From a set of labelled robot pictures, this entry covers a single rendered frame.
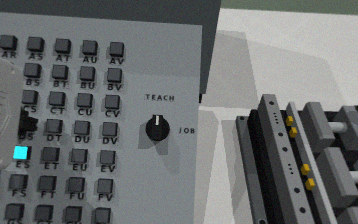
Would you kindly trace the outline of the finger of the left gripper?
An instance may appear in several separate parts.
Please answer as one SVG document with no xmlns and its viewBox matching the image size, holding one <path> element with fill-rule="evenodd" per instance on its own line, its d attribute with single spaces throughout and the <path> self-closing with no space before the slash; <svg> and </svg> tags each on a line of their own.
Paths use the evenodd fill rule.
<svg viewBox="0 0 358 224">
<path fill-rule="evenodd" d="M 37 131 L 37 126 L 35 124 L 20 121 L 18 135 L 26 136 L 26 130 Z"/>
<path fill-rule="evenodd" d="M 23 113 L 22 113 L 22 111 L 23 111 Z M 20 121 L 35 124 L 35 125 L 38 123 L 38 119 L 29 117 L 28 116 L 29 112 L 22 110 L 22 106 L 21 106 L 21 114 L 20 114 Z"/>
</svg>

